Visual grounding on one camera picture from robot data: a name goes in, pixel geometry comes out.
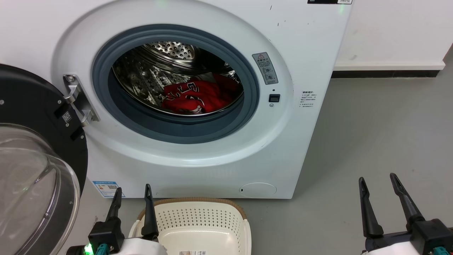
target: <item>washing machine door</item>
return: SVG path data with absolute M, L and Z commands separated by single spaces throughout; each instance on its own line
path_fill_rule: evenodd
M 87 173 L 81 122 L 44 79 L 0 64 L 2 254 L 56 254 L 76 218 Z

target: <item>plastic basket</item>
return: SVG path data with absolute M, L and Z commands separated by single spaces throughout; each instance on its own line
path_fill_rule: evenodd
M 172 198 L 154 202 L 159 243 L 168 255 L 251 255 L 251 232 L 243 209 L 226 199 Z M 143 210 L 129 237 L 140 237 Z

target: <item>red clothing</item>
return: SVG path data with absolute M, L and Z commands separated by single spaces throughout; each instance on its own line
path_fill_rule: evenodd
M 207 74 L 214 82 L 194 77 L 187 83 L 164 87 L 162 108 L 176 113 L 210 113 L 229 105 L 239 93 L 238 83 L 219 74 Z

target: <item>door hinge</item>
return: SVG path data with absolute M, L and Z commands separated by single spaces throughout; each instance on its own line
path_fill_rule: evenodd
M 68 95 L 64 98 L 76 110 L 82 126 L 86 127 L 90 121 L 99 121 L 98 116 L 82 89 L 82 84 L 77 75 L 65 74 L 63 76 L 63 82 L 68 91 Z

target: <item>basket rim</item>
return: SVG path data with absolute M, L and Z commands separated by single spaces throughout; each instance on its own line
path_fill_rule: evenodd
M 169 203 L 180 203 L 180 202 L 210 202 L 210 203 L 221 203 L 221 204 L 227 204 L 231 205 L 232 207 L 236 208 L 236 210 L 239 211 L 239 213 L 242 216 L 243 220 L 247 219 L 247 215 L 244 212 L 244 209 L 242 209 L 241 206 L 236 204 L 235 202 L 228 200 L 228 199 L 221 199 L 221 198 L 209 198 L 209 197 L 181 197 L 181 198 L 169 198 L 169 199 L 162 199 L 162 200 L 157 200 L 154 202 L 154 207 L 158 205 L 163 205 L 163 204 L 169 204 Z M 137 217 L 137 220 L 143 219 L 143 216 L 145 215 L 145 209 L 143 209 L 140 213 L 139 216 Z

